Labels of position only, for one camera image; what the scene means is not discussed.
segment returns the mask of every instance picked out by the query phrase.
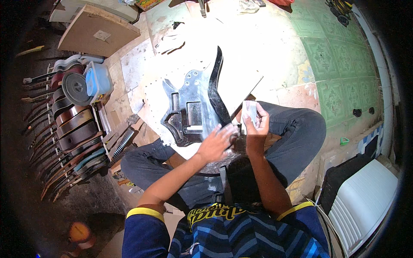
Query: green plastic clip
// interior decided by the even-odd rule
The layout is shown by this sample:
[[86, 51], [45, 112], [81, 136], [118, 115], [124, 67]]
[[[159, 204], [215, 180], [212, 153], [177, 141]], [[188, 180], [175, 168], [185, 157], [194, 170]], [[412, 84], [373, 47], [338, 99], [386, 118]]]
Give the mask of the green plastic clip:
[[341, 137], [340, 138], [340, 145], [346, 145], [349, 142], [350, 142], [350, 140], [347, 139], [346, 137]]

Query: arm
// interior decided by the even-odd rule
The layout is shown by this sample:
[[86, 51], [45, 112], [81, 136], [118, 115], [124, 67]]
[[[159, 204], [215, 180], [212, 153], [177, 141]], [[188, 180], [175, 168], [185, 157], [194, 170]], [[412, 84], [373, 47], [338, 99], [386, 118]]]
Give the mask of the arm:
[[264, 208], [278, 216], [292, 208], [292, 204], [288, 193], [264, 156], [264, 142], [269, 130], [269, 114], [259, 103], [256, 106], [259, 114], [256, 118], [256, 126], [250, 117], [243, 117], [247, 127], [247, 155], [251, 161]]
[[236, 130], [232, 124], [220, 129], [221, 125], [218, 125], [202, 142], [192, 158], [149, 186], [138, 202], [139, 207], [151, 208], [163, 213], [164, 202], [176, 193], [188, 179], [206, 164], [224, 158], [226, 156], [225, 150], [230, 146], [230, 137], [236, 133]]

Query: person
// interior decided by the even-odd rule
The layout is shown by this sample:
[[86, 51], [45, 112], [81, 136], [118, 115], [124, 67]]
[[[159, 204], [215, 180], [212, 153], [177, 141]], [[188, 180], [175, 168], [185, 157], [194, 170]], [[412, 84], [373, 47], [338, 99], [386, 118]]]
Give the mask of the person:
[[[225, 157], [234, 127], [219, 125], [196, 154], [172, 169], [174, 151], [160, 140], [137, 148], [121, 162], [125, 176], [145, 192], [127, 214], [122, 256], [127, 257], [329, 257], [328, 243], [311, 202], [291, 204], [285, 188], [323, 145], [324, 118], [310, 109], [257, 103], [247, 127], [248, 162], [228, 172], [234, 205], [218, 202], [220, 177], [196, 175]], [[280, 135], [267, 151], [268, 132]], [[185, 212], [170, 238], [164, 202]]]

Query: wooden plank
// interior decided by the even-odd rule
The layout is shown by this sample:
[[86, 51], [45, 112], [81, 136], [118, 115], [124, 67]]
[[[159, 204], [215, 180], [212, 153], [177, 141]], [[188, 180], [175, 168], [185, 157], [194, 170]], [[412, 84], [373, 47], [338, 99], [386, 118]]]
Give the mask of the wooden plank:
[[85, 5], [64, 32], [58, 49], [109, 57], [139, 36], [139, 29], [120, 17]]

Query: hand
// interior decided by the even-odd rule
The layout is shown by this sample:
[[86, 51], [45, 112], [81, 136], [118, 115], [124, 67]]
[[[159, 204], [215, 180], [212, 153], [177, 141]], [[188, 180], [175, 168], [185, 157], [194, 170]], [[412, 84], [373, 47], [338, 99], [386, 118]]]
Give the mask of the hand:
[[247, 155], [263, 156], [264, 143], [270, 128], [270, 115], [257, 102], [257, 116], [255, 118], [255, 126], [248, 115], [244, 115], [243, 120], [247, 128]]
[[206, 164], [219, 161], [227, 156], [225, 151], [231, 146], [232, 136], [238, 133], [236, 127], [229, 123], [222, 130], [221, 124], [214, 128], [214, 130], [208, 135], [202, 142], [197, 153]]

